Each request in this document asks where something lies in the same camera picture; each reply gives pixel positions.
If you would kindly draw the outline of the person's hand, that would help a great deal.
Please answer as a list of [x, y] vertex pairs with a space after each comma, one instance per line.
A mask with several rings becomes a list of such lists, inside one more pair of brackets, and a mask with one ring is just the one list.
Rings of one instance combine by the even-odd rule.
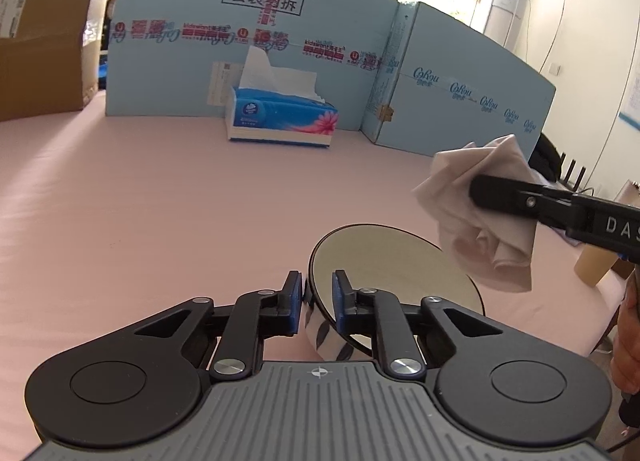
[[625, 299], [620, 304], [617, 335], [611, 360], [611, 377], [624, 393], [639, 392], [640, 382], [640, 325], [638, 315], [638, 288], [636, 275], [627, 280]]

